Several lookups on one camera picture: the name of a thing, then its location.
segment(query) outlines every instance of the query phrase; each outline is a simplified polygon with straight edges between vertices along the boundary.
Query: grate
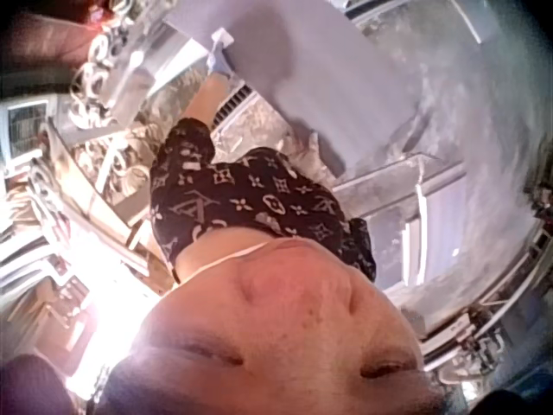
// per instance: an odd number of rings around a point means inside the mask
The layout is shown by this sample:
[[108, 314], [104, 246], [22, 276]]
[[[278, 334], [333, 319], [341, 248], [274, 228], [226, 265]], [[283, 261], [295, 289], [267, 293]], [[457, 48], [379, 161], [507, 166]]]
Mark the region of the grate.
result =
[[219, 128], [236, 109], [244, 103], [252, 93], [251, 87], [244, 84], [220, 107], [215, 114], [213, 129]]
[[11, 157], [15, 158], [38, 146], [36, 137], [46, 118], [47, 104], [37, 104], [8, 110]]

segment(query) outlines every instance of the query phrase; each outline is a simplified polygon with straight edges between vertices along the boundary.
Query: metal bar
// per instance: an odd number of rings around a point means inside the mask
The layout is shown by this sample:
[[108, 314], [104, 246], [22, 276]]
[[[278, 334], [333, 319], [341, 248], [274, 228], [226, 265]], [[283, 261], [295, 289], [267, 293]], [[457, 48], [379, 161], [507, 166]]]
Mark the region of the metal bar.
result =
[[485, 296], [483, 296], [481, 299], [480, 299], [480, 304], [484, 305], [484, 303], [490, 299], [490, 297], [492, 297], [495, 293], [497, 293], [499, 290], [501, 290], [501, 288], [507, 284], [507, 282], [517, 273], [517, 271], [520, 269], [520, 267], [522, 266], [522, 264], [530, 257], [530, 254], [527, 252], [525, 255], [523, 255], [523, 257], [515, 264], [515, 266], [513, 266], [511, 268], [511, 270], [507, 273], [507, 275], [505, 275], [499, 282], [497, 285], [495, 285], [491, 290], [489, 290], [487, 292], [487, 294], [485, 294]]
[[437, 359], [434, 359], [433, 361], [430, 361], [426, 365], [424, 365], [424, 372], [431, 372], [434, 369], [440, 367], [441, 365], [447, 363], [451, 359], [453, 359], [456, 355], [458, 355], [461, 352], [461, 346], [455, 346], [451, 350], [449, 350], [446, 354], [442, 354]]
[[501, 304], [505, 304], [507, 302], [507, 300], [501, 300], [501, 301], [491, 301], [489, 303], [480, 303], [480, 305], [483, 305], [485, 307], [491, 307], [493, 305], [501, 305]]
[[30, 252], [27, 252], [20, 257], [17, 257], [7, 265], [3, 265], [0, 269], [0, 279], [4, 279], [12, 272], [17, 271], [19, 268], [24, 267], [27, 264], [35, 262], [39, 259], [43, 259], [50, 255], [55, 254], [55, 249], [51, 245], [40, 246]]
[[94, 226], [91, 222], [85, 219], [79, 212], [75, 210], [69, 203], [60, 199], [62, 204], [61, 212], [71, 221], [75, 222], [79, 227], [82, 227], [88, 232], [96, 234], [99, 239], [109, 246], [121, 260], [130, 266], [133, 270], [140, 272], [145, 277], [148, 277], [148, 262], [146, 259], [138, 255], [137, 253], [129, 250], [125, 245], [121, 244], [117, 240], [113, 239], [110, 235], [105, 233], [100, 228]]
[[[371, 19], [375, 19], [390, 10], [394, 10], [399, 6], [410, 2], [411, 0], [391, 0], [391, 1], [366, 1], [361, 4], [356, 4], [352, 8], [346, 10], [346, 16], [350, 16], [350, 20], [355, 25], [363, 24]], [[363, 13], [357, 15], [355, 10], [362, 10]]]
[[386, 164], [385, 166], [379, 168], [379, 169], [375, 169], [369, 173], [367, 173], [366, 175], [363, 175], [363, 176], [360, 176], [360, 177], [356, 177], [355, 179], [353, 180], [350, 180], [349, 182], [345, 182], [345, 183], [342, 183], [342, 184], [339, 184], [338, 186], [334, 186], [332, 191], [333, 192], [340, 192], [341, 190], [344, 190], [345, 188], [350, 188], [352, 186], [355, 186], [355, 185], [358, 185], [362, 182], [365, 182], [369, 179], [372, 179], [374, 178], [375, 176], [378, 176], [380, 173], [383, 173], [384, 171], [386, 171], [387, 169], [390, 169], [392, 167], [395, 167], [399, 164], [402, 164], [402, 163], [407, 163], [408, 161], [410, 161], [411, 159], [415, 158], [415, 157], [420, 157], [420, 156], [424, 156], [428, 159], [430, 159], [431, 157], [429, 157], [428, 155], [424, 154], [424, 153], [416, 153], [416, 154], [413, 154], [407, 158], [404, 158], [403, 160], [398, 160], [394, 163], [390, 163], [390, 164]]
[[[548, 246], [549, 251], [553, 251], [553, 244], [550, 244]], [[519, 298], [522, 297], [522, 295], [526, 292], [528, 287], [530, 287], [532, 280], [537, 274], [537, 270], [539, 269], [539, 265], [544, 262], [545, 259], [547, 259], [548, 255], [543, 255], [540, 259], [539, 263], [536, 264], [534, 269], [531, 271], [528, 278], [517, 288], [517, 290], [512, 294], [512, 297], [509, 298], [509, 300], [493, 315], [493, 317], [490, 319], [489, 322], [487, 322], [477, 333], [474, 335], [475, 339], [478, 339], [482, 335], [484, 335], [493, 325], [495, 325], [501, 317], [505, 315], [507, 311], [511, 309], [511, 307], [518, 301]]]

